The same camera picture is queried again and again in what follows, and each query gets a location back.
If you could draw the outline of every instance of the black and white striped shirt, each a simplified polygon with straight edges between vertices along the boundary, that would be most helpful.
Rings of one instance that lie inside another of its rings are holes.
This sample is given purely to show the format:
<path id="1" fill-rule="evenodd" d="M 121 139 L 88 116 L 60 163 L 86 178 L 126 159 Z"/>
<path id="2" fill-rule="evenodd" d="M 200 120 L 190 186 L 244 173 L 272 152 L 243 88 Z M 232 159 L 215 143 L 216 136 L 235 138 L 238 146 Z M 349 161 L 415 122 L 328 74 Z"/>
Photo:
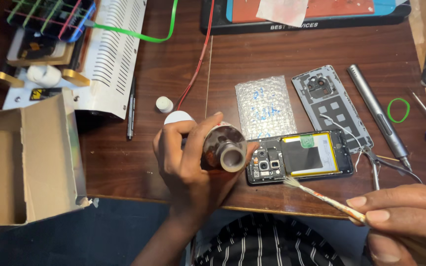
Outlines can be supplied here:
<path id="1" fill-rule="evenodd" d="M 344 266 L 310 227 L 290 218 L 251 214 L 223 227 L 196 266 Z"/>

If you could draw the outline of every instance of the cleaning brush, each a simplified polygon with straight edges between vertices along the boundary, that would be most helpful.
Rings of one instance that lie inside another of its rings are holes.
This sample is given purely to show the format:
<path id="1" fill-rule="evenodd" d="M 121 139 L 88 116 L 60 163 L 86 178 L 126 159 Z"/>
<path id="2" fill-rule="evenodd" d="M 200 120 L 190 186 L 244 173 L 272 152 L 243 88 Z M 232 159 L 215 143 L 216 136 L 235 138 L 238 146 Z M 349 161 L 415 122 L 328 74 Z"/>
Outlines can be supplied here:
<path id="1" fill-rule="evenodd" d="M 336 200 L 332 200 L 328 197 L 323 196 L 320 193 L 317 193 L 315 191 L 313 191 L 312 189 L 309 189 L 303 185 L 301 185 L 299 183 L 299 181 L 297 181 L 295 178 L 288 176 L 285 180 L 284 180 L 284 184 L 291 187 L 291 188 L 299 188 L 302 191 L 307 192 L 308 194 L 311 194 L 317 198 L 319 198 L 320 200 L 328 203 L 329 205 L 335 207 L 336 209 L 338 209 L 339 211 L 344 212 L 345 214 L 349 215 L 351 218 L 360 221 L 361 223 L 363 223 L 364 225 L 366 225 L 367 227 L 371 228 L 371 226 L 369 226 L 369 224 L 366 223 L 366 216 L 354 209 L 351 209 L 348 206 L 345 206 L 343 204 L 341 204 L 340 202 L 337 202 Z M 425 260 L 426 263 L 426 243 L 422 243 L 420 241 L 417 241 L 415 239 L 412 239 L 410 237 L 403 237 L 403 236 L 394 236 L 396 239 L 400 240 L 402 243 L 404 243 L 404 245 L 407 246 L 407 248 L 409 249 L 409 251 L 411 251 L 411 253 L 417 253 L 422 259 Z"/>
<path id="2" fill-rule="evenodd" d="M 308 194 L 314 195 L 315 197 L 319 198 L 320 200 L 328 203 L 329 205 L 335 207 L 336 209 L 338 209 L 339 211 L 342 211 L 344 213 L 346 213 L 347 215 L 349 215 L 351 218 L 362 222 L 363 224 L 366 224 L 366 217 L 364 216 L 364 214 L 351 209 L 348 206 L 345 206 L 343 204 L 341 204 L 340 202 L 337 202 L 336 200 L 332 200 L 328 197 L 323 196 L 320 193 L 317 193 L 315 191 L 313 191 L 312 189 L 309 189 L 303 185 L 301 185 L 299 183 L 299 181 L 297 181 L 297 179 L 288 176 L 285 180 L 284 180 L 284 184 L 291 187 L 291 188 L 299 188 L 305 192 L 307 192 Z"/>

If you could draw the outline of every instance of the pliers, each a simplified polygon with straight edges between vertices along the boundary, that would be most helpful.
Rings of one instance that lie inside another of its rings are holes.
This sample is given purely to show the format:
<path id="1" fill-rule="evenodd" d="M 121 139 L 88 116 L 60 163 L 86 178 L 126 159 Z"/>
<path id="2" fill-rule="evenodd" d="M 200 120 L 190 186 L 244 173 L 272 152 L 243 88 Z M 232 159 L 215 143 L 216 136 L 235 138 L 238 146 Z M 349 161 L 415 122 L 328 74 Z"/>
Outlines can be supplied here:
<path id="1" fill-rule="evenodd" d="M 411 177 L 413 177 L 417 182 L 419 182 L 420 184 L 423 184 L 422 180 L 420 178 L 418 178 L 418 176 L 412 172 L 410 172 L 409 170 L 391 164 L 379 157 L 377 157 L 377 155 L 371 150 L 371 148 L 369 148 L 369 146 L 364 146 L 363 152 L 368 156 L 369 161 L 371 162 L 371 165 L 373 167 L 373 178 L 374 178 L 374 188 L 375 190 L 379 190 L 379 170 L 381 169 L 381 164 L 389 166 L 391 168 L 394 168 L 395 170 L 404 172 L 408 175 L 410 175 Z"/>

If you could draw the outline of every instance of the cardboard box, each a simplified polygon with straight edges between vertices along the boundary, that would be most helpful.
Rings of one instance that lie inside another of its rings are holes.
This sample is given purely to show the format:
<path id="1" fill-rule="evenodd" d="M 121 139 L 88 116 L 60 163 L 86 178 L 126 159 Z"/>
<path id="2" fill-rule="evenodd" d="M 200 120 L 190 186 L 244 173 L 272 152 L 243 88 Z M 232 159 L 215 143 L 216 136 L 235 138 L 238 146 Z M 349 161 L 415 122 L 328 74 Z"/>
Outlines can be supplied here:
<path id="1" fill-rule="evenodd" d="M 71 91 L 0 111 L 0 225 L 82 209 L 91 201 Z"/>

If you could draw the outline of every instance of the label sticker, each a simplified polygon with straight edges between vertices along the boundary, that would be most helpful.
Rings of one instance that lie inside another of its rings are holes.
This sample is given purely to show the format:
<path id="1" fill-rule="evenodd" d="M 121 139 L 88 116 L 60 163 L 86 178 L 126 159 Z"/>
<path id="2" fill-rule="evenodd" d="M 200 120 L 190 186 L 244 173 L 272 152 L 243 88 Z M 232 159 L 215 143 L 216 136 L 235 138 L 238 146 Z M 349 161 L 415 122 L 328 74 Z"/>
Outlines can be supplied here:
<path id="1" fill-rule="evenodd" d="M 300 136 L 300 144 L 303 148 L 308 149 L 315 146 L 315 141 L 312 135 L 302 135 Z"/>
<path id="2" fill-rule="evenodd" d="M 41 101 L 62 93 L 62 88 L 35 88 L 29 101 Z"/>

